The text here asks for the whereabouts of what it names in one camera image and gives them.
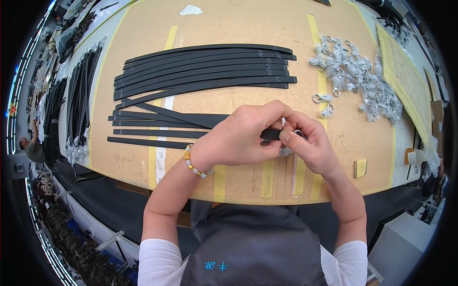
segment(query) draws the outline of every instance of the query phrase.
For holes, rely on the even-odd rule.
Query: finger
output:
[[[287,121],[285,122],[285,125],[283,125],[283,130],[297,130],[297,123],[291,124]]]
[[[281,146],[282,146],[282,142],[278,140],[269,142],[269,145],[261,146],[261,158],[260,158],[261,160],[260,161],[277,158],[280,153]]]
[[[294,113],[297,117],[297,129],[302,130],[306,136],[309,136],[314,130],[317,130],[320,133],[326,133],[323,124],[321,124],[318,120],[314,120],[298,111],[295,111]]]
[[[281,130],[283,127],[283,121],[281,118],[277,119],[277,121],[275,121],[274,123],[272,123],[269,128],[272,128],[272,129],[278,129],[278,130]]]
[[[291,130],[283,130],[280,132],[280,140],[286,147],[291,149],[301,158],[306,158],[307,154],[312,152],[312,145]]]
[[[264,124],[266,127],[272,125],[279,118],[285,118],[290,123],[296,123],[297,117],[291,107],[279,100],[274,100],[259,108],[263,115]]]

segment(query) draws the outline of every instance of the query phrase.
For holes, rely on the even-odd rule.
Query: glue bottle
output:
[[[407,148],[404,162],[406,165],[420,165],[426,161],[426,154],[420,149]]]

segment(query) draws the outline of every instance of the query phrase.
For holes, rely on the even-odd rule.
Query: white t-shirt sleeve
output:
[[[179,286],[185,271],[180,249],[163,239],[146,239],[140,244],[138,286]]]
[[[321,246],[321,266],[328,286],[365,286],[367,280],[367,245],[350,241],[331,255]]]

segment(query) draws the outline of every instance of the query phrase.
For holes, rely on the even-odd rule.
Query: yellow foam pad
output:
[[[354,162],[354,177],[359,178],[367,174],[367,159]]]

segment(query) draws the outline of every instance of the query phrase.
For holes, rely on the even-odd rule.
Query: man in green shirt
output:
[[[19,147],[22,150],[25,150],[27,157],[35,163],[43,163],[44,162],[44,153],[43,153],[43,145],[38,143],[38,130],[35,124],[35,120],[33,121],[33,138],[32,140],[27,140],[26,137],[22,137],[19,139]]]

